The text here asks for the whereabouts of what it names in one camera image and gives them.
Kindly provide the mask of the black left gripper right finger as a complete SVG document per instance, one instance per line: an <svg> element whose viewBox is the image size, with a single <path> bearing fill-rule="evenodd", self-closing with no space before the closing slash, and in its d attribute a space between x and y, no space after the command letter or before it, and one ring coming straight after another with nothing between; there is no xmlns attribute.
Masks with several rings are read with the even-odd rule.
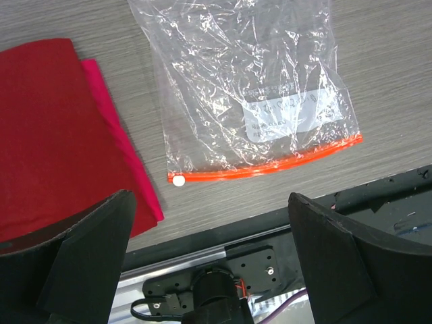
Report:
<svg viewBox="0 0 432 324"><path fill-rule="evenodd" d="M315 323L430 323L431 246L291 193L288 214Z"/></svg>

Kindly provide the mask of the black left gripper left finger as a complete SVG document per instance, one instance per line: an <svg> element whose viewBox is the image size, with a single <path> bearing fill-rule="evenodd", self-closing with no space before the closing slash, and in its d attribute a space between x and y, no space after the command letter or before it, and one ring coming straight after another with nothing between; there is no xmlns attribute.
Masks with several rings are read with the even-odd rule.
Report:
<svg viewBox="0 0 432 324"><path fill-rule="evenodd" d="M2 323L107 323L134 223L120 190L90 208L1 243Z"/></svg>

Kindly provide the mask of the clear orange-zip plastic bag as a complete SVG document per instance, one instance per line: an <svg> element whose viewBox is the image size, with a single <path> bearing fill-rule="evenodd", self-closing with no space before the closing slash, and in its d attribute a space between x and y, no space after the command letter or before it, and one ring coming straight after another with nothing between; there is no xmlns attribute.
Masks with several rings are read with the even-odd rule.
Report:
<svg viewBox="0 0 432 324"><path fill-rule="evenodd" d="M131 1L151 46L167 179L236 180L362 141L329 1Z"/></svg>

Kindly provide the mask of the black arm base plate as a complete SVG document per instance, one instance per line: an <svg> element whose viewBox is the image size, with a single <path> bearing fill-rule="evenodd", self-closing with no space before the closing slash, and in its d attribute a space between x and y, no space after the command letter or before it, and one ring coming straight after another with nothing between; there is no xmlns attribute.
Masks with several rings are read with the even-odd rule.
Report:
<svg viewBox="0 0 432 324"><path fill-rule="evenodd" d="M275 251L266 245L148 279L142 292L155 317L178 323L252 323L248 299L279 282Z"/></svg>

